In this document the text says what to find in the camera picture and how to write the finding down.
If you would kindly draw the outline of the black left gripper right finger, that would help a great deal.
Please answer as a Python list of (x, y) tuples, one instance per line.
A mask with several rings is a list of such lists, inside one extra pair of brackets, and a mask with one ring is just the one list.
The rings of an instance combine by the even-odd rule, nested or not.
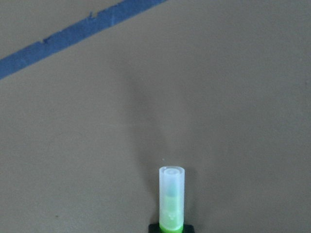
[(189, 225), (189, 224), (185, 224), (183, 226), (183, 231), (182, 233), (195, 233), (195, 229), (192, 225)]

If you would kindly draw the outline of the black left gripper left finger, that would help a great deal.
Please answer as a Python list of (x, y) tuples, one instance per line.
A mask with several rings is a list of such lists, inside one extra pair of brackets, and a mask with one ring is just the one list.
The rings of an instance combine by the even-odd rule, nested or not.
[(160, 233), (160, 227), (158, 224), (150, 224), (148, 226), (148, 233)]

